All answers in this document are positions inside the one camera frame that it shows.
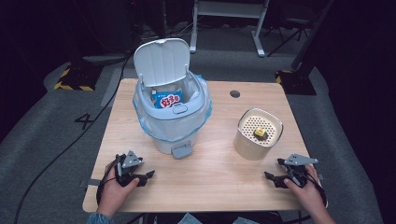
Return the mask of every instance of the gray carpet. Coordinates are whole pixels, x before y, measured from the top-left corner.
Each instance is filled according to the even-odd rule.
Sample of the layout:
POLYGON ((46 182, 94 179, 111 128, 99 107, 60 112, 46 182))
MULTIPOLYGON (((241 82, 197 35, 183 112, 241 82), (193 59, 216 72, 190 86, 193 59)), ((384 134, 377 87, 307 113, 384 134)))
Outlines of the gray carpet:
MULTIPOLYGON (((290 69, 304 40, 292 40, 273 57, 259 58, 250 30, 206 29, 198 34, 197 51, 190 70, 207 80, 275 82, 275 72, 290 69)), ((188 35, 183 36, 190 43, 188 35)), ((277 31, 261 36, 264 49, 280 43, 277 31)), ((81 135, 75 119, 88 113, 103 114, 72 147, 35 182, 21 207, 19 223, 84 223, 84 184, 101 145, 111 107, 103 108, 120 77, 121 63, 106 66, 96 91, 53 89, 67 63, 48 74, 48 93, 18 122, 0 146, 0 219, 12 223, 22 194, 34 178, 57 155, 81 135)), ((125 77, 135 77, 133 60, 125 77)), ((317 96, 288 95, 306 147, 319 160, 318 171, 329 200, 329 211, 338 223, 382 223, 373 186, 334 115, 326 83, 317 69, 310 75, 317 96)), ((284 220, 297 218, 296 211, 282 211, 284 220)), ((136 214, 118 213, 117 223, 136 214)))

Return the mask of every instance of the stand leg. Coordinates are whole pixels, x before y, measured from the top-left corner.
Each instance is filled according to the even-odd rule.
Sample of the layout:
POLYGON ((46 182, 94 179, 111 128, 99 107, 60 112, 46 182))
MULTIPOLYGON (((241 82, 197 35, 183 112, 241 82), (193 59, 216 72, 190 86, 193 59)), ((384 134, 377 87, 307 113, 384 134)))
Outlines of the stand leg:
POLYGON ((259 39, 259 34, 260 34, 260 30, 262 29, 262 22, 264 21, 265 14, 267 12, 268 2, 269 1, 266 0, 262 5, 262 14, 260 15, 259 22, 257 23, 256 31, 251 32, 253 36, 254 44, 256 45, 257 53, 259 54, 260 57, 264 57, 265 55, 264 50, 262 49, 262 43, 260 42, 259 39))
POLYGON ((192 34, 191 34, 191 42, 190 42, 190 53, 195 53, 197 46, 197 22, 198 22, 198 0, 195 0, 194 3, 194 15, 193 15, 193 24, 192 24, 192 34))

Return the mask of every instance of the hazard tape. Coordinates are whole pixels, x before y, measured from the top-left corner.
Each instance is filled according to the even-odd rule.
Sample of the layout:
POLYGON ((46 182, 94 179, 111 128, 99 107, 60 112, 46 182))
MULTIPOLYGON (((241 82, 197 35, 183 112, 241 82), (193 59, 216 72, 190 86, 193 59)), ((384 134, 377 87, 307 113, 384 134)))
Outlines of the hazard tape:
POLYGON ((280 71, 276 71, 275 72, 275 79, 276 79, 276 83, 282 85, 282 78, 280 77, 280 75, 285 74, 285 73, 294 73, 293 71, 289 71, 289 70, 280 70, 280 71))
POLYGON ((68 90, 68 91, 94 91, 95 90, 95 83, 94 81, 93 85, 75 85, 73 83, 65 83, 67 79, 71 79, 70 76, 73 76, 73 72, 71 72, 71 64, 67 65, 67 67, 64 69, 64 71, 61 74, 61 77, 59 78, 58 82, 55 84, 54 89, 62 89, 62 90, 68 90))

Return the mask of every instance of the cable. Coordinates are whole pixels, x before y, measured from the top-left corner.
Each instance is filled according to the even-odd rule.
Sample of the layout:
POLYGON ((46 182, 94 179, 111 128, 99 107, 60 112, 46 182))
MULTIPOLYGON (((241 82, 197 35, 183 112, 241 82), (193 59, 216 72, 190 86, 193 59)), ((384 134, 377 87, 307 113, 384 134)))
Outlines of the cable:
POLYGON ((95 119, 87 126, 87 128, 84 130, 84 132, 82 132, 69 146, 67 146, 61 153, 58 154, 58 156, 56 156, 46 167, 44 167, 44 169, 35 177, 35 179, 31 182, 31 184, 29 185, 29 187, 27 188, 27 190, 23 193, 20 203, 18 204, 18 208, 15 214, 15 218, 14 218, 14 224, 18 223, 18 217, 20 215, 21 212, 21 207, 23 205, 23 201, 25 200, 27 194, 29 193, 30 189, 32 188, 32 186, 35 184, 35 182, 38 180, 38 178, 40 178, 40 176, 42 176, 50 167, 53 163, 55 163, 70 147, 72 147, 90 128, 91 126, 99 119, 99 117, 102 115, 102 113, 105 111, 105 109, 107 108, 107 106, 110 104, 110 102, 113 100, 114 96, 116 95, 119 86, 120 86, 120 81, 123 79, 123 71, 125 69, 125 65, 128 63, 129 59, 131 58, 132 53, 129 55, 129 57, 127 57, 122 65, 121 68, 121 74, 120 74, 120 80, 119 80, 119 85, 117 85, 116 89, 113 92, 113 95, 110 97, 110 99, 107 101, 106 105, 102 108, 102 110, 99 112, 99 114, 95 117, 95 119))
POLYGON ((323 187, 318 183, 318 181, 315 180, 315 178, 311 174, 305 175, 305 174, 301 174, 301 173, 298 173, 298 172, 295 172, 295 171, 294 171, 294 173, 297 174, 297 175, 301 175, 301 176, 305 177, 308 181, 310 181, 312 184, 314 184, 315 189, 318 190, 318 192, 319 192, 319 194, 320 194, 320 196, 322 198, 324 206, 327 207, 328 203, 327 203, 326 192, 324 191, 323 187))
POLYGON ((296 222, 303 222, 307 221, 311 216, 306 216, 306 217, 299 217, 290 221, 283 222, 283 224, 291 224, 291 223, 296 223, 296 222))
MULTIPOLYGON (((187 26, 184 27, 184 28, 178 29, 179 31, 176 31, 175 28, 172 28, 172 29, 170 29, 170 30, 171 30, 170 32, 166 32, 167 34, 165 35, 165 37, 166 37, 166 38, 169 38, 169 37, 181 37, 181 36, 185 36, 185 35, 190 35, 191 33, 185 33, 185 34, 182 34, 182 33, 183 33, 187 28, 189 28, 191 25, 192 25, 192 23, 189 24, 189 25, 187 25, 187 26)), ((152 34, 151 31, 152 31, 152 30, 147 30, 147 31, 145 31, 145 32, 147 32, 148 34, 147 34, 147 35, 141 35, 141 36, 140 36, 140 39, 141 39, 141 40, 158 39, 159 37, 158 37, 157 35, 155 35, 155 34, 152 34)))
POLYGON ((107 167, 107 170, 105 171, 105 174, 103 175, 102 180, 100 181, 100 184, 98 186, 98 190, 96 191, 96 202, 97 202, 98 205, 99 205, 99 202, 102 199, 102 192, 103 192, 103 189, 105 188, 105 184, 108 181, 110 181, 112 179, 115 179, 115 177, 114 177, 114 178, 111 178, 111 179, 107 180, 107 176, 110 173, 111 169, 113 169, 114 165, 117 164, 117 162, 118 162, 117 159, 115 159, 113 162, 110 163, 110 165, 107 167))

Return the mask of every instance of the round container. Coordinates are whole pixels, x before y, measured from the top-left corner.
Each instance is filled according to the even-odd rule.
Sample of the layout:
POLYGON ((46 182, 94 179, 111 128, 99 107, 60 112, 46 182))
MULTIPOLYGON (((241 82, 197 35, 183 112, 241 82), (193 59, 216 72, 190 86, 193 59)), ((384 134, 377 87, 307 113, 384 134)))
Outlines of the round container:
POLYGON ((272 114, 259 108, 250 108, 239 120, 233 146, 243 158, 256 161, 265 157, 283 132, 282 122, 272 114), (265 140, 254 136, 257 128, 263 127, 268 134, 265 140))

